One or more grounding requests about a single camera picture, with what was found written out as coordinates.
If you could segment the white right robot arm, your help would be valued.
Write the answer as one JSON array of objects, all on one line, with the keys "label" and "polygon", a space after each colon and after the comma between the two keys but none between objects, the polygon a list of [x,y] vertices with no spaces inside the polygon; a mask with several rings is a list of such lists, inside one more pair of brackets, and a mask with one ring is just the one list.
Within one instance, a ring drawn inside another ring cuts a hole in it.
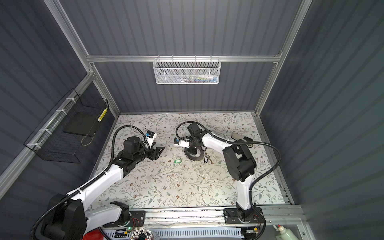
[{"label": "white right robot arm", "polygon": [[249,222],[256,215],[256,204],[250,199],[250,186],[257,163],[247,144],[242,141],[225,140],[206,130],[197,122],[191,121],[187,126],[190,133],[184,153],[189,160],[201,161],[205,149],[212,149],[223,155],[230,176],[237,183],[237,215],[241,222]]}]

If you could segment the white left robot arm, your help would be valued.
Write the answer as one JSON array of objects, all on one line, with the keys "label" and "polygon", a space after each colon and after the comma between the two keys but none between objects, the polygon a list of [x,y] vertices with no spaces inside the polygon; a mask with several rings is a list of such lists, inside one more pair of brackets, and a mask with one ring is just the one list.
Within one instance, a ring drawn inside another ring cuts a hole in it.
[{"label": "white left robot arm", "polygon": [[50,240],[80,240],[85,234],[105,224],[130,220],[129,206],[111,202],[101,210],[90,211],[91,203],[105,190],[127,176],[144,159],[157,160],[164,151],[154,147],[156,133],[148,131],[146,140],[129,137],[124,148],[113,160],[108,170],[67,193],[57,194],[49,201],[47,211],[37,223],[41,235]]}]

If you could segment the yellow marker pen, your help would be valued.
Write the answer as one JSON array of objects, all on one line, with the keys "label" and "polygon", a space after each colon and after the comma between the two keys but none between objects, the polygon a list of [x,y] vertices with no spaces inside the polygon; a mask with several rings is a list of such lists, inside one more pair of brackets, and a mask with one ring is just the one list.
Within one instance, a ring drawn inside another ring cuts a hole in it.
[{"label": "yellow marker pen", "polygon": [[102,120],[103,120],[103,118],[105,117],[105,115],[107,114],[107,112],[108,112],[108,107],[106,107],[102,112],[101,112],[101,114],[99,115],[99,117],[98,117],[98,119],[97,119],[97,121],[98,122],[101,122]]}]

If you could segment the black pad in basket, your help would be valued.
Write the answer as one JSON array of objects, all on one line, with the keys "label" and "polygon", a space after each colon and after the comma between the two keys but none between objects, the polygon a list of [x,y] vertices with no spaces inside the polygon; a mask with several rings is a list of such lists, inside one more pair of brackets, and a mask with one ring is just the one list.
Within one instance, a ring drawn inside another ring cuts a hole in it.
[{"label": "black pad in basket", "polygon": [[98,115],[88,113],[76,113],[66,124],[63,132],[66,134],[93,137],[101,122],[98,122]]}]

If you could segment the red round object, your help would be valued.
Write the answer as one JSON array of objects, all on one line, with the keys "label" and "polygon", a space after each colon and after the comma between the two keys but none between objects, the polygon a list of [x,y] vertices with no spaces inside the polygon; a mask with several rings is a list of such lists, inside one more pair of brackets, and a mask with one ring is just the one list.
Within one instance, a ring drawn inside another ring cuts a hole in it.
[{"label": "red round object", "polygon": [[84,240],[104,240],[103,234],[98,230],[93,230],[84,236]]}]

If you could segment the white spray bottle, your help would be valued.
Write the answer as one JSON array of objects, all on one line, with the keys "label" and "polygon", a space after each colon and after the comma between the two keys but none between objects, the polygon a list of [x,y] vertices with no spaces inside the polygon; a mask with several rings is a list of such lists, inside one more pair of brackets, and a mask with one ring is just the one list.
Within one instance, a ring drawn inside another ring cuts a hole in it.
[{"label": "white spray bottle", "polygon": [[275,236],[276,240],[299,240],[299,238],[288,228],[283,225],[273,225],[274,229],[279,233]]}]

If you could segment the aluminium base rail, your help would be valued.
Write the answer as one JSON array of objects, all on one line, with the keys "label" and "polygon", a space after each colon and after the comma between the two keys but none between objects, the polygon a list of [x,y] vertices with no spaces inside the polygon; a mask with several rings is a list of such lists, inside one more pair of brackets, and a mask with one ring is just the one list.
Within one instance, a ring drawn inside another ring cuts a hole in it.
[{"label": "aluminium base rail", "polygon": [[[257,223],[230,224],[222,207],[147,208],[144,227],[157,228],[209,228],[209,227],[254,227]],[[266,225],[298,225],[307,221],[299,205],[261,205]]]}]

